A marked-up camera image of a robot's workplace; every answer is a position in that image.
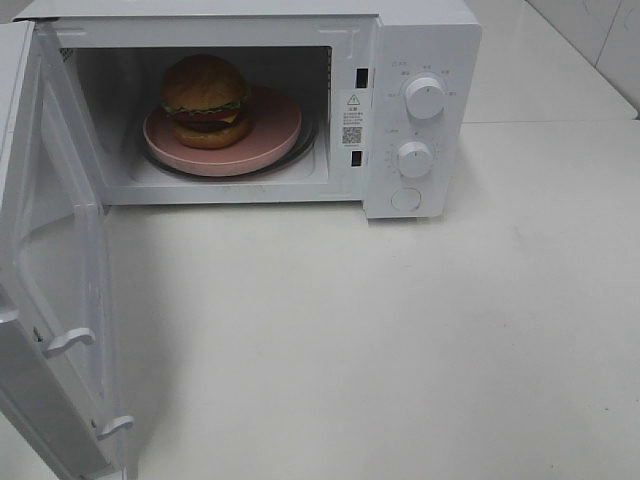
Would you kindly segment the round white door button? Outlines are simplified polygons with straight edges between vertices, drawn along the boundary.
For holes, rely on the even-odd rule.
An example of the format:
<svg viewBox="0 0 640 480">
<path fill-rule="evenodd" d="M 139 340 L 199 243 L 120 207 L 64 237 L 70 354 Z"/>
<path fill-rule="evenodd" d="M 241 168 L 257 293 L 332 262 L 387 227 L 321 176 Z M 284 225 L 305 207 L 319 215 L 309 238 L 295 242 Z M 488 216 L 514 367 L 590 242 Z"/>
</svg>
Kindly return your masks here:
<svg viewBox="0 0 640 480">
<path fill-rule="evenodd" d="M 391 205 L 398 211 L 412 212 L 419 208 L 422 201 L 421 192 L 415 188 L 401 188 L 391 197 Z"/>
</svg>

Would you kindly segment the pink round plate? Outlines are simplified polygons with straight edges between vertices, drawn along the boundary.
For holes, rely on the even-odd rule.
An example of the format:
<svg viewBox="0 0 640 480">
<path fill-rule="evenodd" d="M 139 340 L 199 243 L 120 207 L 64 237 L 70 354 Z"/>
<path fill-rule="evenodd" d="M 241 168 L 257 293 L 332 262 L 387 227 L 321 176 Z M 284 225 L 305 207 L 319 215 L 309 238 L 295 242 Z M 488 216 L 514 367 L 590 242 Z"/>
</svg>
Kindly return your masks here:
<svg viewBox="0 0 640 480">
<path fill-rule="evenodd" d="M 163 165 L 203 177 L 256 172 L 287 154 L 299 138 L 302 111 L 287 95 L 255 86 L 249 104 L 235 120 L 215 131 L 174 122 L 160 108 L 147 115 L 143 136 Z"/>
</svg>

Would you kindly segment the burger with lettuce and cheese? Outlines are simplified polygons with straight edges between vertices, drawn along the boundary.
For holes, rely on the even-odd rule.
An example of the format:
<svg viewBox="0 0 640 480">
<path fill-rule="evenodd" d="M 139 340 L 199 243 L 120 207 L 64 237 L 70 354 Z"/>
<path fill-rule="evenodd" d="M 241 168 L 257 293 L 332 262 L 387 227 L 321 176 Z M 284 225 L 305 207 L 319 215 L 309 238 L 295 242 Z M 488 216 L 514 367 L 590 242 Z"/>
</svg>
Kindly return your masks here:
<svg viewBox="0 0 640 480">
<path fill-rule="evenodd" d="M 230 62 L 212 55 L 185 57 L 161 82 L 161 107 L 174 137 L 187 147 L 221 149 L 245 138 L 252 90 Z"/>
</svg>

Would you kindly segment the white microwave door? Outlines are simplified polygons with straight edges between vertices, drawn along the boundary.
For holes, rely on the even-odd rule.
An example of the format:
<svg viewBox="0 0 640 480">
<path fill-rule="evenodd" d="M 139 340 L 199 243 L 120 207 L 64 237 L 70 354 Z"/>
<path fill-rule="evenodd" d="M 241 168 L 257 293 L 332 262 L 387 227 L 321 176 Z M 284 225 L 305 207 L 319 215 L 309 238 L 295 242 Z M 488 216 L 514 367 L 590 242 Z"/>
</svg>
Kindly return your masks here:
<svg viewBox="0 0 640 480">
<path fill-rule="evenodd" d="M 1 410 L 61 479 L 124 479 L 91 123 L 46 22 L 1 28 Z"/>
</svg>

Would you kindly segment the glass microwave turntable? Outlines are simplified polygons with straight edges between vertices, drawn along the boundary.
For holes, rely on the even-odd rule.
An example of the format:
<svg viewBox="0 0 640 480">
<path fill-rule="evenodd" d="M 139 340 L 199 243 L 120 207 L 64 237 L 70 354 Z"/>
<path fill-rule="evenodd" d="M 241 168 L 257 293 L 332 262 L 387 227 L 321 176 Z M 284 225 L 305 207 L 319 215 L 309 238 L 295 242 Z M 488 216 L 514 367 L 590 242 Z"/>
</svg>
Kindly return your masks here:
<svg viewBox="0 0 640 480">
<path fill-rule="evenodd" d="M 295 163 L 313 148 L 317 123 L 305 116 L 294 128 L 268 118 L 255 121 L 249 133 L 222 149 L 197 149 L 179 143 L 169 121 L 158 112 L 142 126 L 147 158 L 160 168 L 202 179 L 226 179 L 276 171 Z"/>
</svg>

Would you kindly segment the lower white microwave knob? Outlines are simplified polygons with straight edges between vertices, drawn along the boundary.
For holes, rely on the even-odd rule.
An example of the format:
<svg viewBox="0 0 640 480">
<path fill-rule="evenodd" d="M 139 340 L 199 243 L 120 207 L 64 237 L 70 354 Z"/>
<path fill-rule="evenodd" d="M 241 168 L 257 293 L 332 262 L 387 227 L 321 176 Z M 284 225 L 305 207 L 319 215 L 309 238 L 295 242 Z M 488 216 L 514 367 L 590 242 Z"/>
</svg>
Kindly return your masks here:
<svg viewBox="0 0 640 480">
<path fill-rule="evenodd" d="M 398 171 L 406 178 L 426 176 L 431 171 L 434 161 L 434 153 L 425 143 L 410 141 L 398 149 Z"/>
</svg>

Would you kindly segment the white microwave knob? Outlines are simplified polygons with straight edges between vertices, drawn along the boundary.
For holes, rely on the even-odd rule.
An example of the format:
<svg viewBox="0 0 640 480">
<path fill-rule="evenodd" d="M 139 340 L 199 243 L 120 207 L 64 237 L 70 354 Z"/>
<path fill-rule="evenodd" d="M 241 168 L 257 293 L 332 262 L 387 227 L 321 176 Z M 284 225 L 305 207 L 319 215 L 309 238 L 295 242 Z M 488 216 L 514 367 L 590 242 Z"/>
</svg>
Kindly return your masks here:
<svg viewBox="0 0 640 480">
<path fill-rule="evenodd" d="M 434 153 L 425 143 L 410 141 L 398 149 L 398 171 L 406 178 L 426 176 L 431 171 L 434 161 Z"/>
<path fill-rule="evenodd" d="M 421 73 L 411 78 L 403 94 L 406 109 L 415 119 L 433 118 L 444 109 L 444 85 L 431 73 Z"/>
</svg>

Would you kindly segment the white warning label sticker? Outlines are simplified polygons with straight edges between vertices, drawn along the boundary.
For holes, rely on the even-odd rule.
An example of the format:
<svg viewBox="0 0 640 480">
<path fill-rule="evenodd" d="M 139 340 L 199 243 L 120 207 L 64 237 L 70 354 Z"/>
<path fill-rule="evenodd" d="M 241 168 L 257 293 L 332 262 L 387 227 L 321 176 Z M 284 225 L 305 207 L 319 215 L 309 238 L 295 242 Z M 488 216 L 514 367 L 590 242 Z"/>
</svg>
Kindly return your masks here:
<svg viewBox="0 0 640 480">
<path fill-rule="evenodd" d="M 371 95 L 368 89 L 342 90 L 338 103 L 341 146 L 364 150 L 369 133 Z"/>
</svg>

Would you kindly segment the white microwave oven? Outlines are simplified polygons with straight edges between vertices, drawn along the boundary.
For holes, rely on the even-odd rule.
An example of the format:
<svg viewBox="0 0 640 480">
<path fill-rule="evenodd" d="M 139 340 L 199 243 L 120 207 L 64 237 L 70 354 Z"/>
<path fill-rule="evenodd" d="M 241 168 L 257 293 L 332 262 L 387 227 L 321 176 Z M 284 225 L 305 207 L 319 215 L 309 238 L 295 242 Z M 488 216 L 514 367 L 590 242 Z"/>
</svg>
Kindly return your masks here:
<svg viewBox="0 0 640 480">
<path fill-rule="evenodd" d="M 54 29 L 91 123 L 87 171 L 103 205 L 359 201 L 370 218 L 443 211 L 481 39 L 462 1 L 35 1 L 18 21 Z M 162 109 L 163 75 L 198 54 L 233 64 L 251 90 L 295 101 L 317 123 L 313 148 L 282 169 L 226 179 L 150 161 L 142 126 Z M 408 113 L 403 94 L 421 73 L 445 89 L 444 109 L 427 120 Z M 350 89 L 371 95 L 364 150 L 338 140 L 338 103 Z M 410 141 L 434 153 L 426 176 L 398 171 Z M 412 212 L 391 205 L 406 187 L 422 196 Z"/>
</svg>

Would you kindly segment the upper white microwave knob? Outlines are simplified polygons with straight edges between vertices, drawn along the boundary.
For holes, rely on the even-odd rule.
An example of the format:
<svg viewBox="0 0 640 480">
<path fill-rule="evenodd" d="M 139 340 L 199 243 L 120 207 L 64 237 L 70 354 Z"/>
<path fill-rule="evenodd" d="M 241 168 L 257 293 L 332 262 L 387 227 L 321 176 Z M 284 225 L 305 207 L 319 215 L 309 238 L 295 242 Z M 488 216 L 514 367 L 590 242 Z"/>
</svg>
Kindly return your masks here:
<svg viewBox="0 0 640 480">
<path fill-rule="evenodd" d="M 411 78 L 403 94 L 406 109 L 415 119 L 433 118 L 444 109 L 444 85 L 431 73 L 421 73 Z"/>
</svg>

